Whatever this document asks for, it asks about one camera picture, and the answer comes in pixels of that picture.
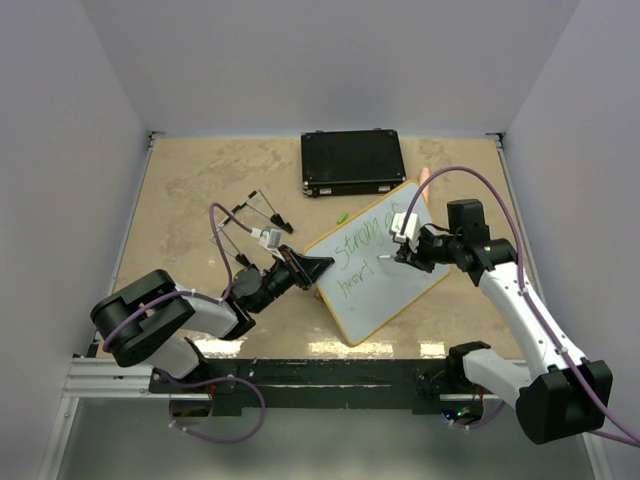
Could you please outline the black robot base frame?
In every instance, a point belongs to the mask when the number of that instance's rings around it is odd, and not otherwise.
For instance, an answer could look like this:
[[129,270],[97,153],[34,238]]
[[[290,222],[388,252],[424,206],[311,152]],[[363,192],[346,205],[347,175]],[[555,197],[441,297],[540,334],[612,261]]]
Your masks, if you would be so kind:
[[210,359],[173,384],[154,369],[150,392],[170,396],[179,416],[238,416],[270,409],[409,410],[416,415],[479,418],[495,397],[450,381],[443,359]]

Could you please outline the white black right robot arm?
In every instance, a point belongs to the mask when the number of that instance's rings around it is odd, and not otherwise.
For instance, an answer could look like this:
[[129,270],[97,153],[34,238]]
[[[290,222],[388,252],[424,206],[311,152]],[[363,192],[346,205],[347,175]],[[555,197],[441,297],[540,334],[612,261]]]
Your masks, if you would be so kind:
[[431,377],[431,391],[484,388],[514,409],[535,444],[600,429],[613,383],[607,364],[588,360],[562,332],[520,271],[511,243],[491,238],[480,201],[451,201],[447,214],[447,228],[424,224],[415,213],[395,214],[394,261],[424,272],[454,265],[467,274],[508,324],[526,364],[516,366],[481,341],[461,344]]

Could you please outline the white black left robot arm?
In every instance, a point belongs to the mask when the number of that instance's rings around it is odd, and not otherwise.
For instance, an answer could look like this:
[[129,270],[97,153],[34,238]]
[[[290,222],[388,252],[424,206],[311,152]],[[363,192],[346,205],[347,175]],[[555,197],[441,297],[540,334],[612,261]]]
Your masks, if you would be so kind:
[[151,365],[168,373],[185,392],[200,390],[207,380],[201,352],[181,329],[236,340],[255,326],[253,316],[292,287],[308,291],[334,264],[332,257],[302,255],[283,245],[271,268],[251,264],[236,273],[220,298],[188,290],[168,272],[157,269],[98,302],[91,321],[103,350],[123,367]]

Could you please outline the yellow framed whiteboard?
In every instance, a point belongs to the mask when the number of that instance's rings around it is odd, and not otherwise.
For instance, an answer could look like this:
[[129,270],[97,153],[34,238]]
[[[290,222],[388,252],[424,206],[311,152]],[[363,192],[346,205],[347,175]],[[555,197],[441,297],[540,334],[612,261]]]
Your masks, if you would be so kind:
[[362,343],[449,275],[446,265],[426,273],[377,258],[398,250],[389,226],[395,213],[406,211],[417,190],[416,181],[403,183],[304,250],[307,256],[335,259],[317,286],[351,346]]

